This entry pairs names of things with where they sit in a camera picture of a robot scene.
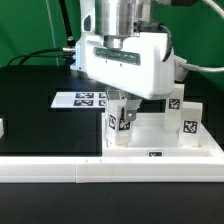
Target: green background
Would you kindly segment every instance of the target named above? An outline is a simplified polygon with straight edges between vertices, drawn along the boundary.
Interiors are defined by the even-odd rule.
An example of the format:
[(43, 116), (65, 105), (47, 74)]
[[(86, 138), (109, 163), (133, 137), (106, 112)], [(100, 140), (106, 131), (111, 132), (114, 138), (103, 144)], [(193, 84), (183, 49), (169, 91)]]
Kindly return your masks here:
[[(217, 0), (224, 8), (224, 0)], [(57, 0), (49, 0), (56, 46), (66, 46), (66, 36)], [(67, 0), (73, 35), (80, 37), (79, 0)], [(224, 66), (224, 21), (199, 1), (192, 7), (159, 6), (158, 20), (173, 33), (175, 54), (201, 66)], [(52, 48), (46, 0), (1, 0), (0, 67), (18, 55)], [(27, 64), (55, 64), (55, 59), (31, 59)], [(202, 74), (224, 92), (224, 73)]]

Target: white box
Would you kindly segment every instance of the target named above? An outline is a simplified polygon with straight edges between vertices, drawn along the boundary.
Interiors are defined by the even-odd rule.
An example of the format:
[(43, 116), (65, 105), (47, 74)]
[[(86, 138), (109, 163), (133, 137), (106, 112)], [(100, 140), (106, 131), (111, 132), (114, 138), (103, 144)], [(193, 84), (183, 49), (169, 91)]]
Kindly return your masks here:
[(175, 84), (171, 96), (166, 100), (166, 112), (164, 129), (166, 131), (178, 132), (181, 122), (181, 110), (184, 98), (184, 85)]
[(198, 147), (202, 117), (202, 103), (183, 102), (179, 145)]

